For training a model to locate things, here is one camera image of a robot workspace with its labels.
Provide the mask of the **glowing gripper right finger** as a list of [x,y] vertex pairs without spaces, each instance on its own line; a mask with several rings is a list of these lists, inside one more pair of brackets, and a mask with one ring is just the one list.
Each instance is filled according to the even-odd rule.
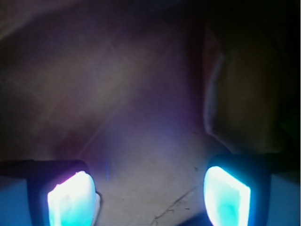
[[300,158],[291,154],[214,156],[204,201],[214,226],[299,226]]

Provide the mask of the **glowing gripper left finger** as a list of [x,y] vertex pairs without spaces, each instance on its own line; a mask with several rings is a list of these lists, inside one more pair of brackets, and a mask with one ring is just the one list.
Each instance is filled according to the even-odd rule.
[[100,195],[81,160],[2,161],[2,226],[92,226]]

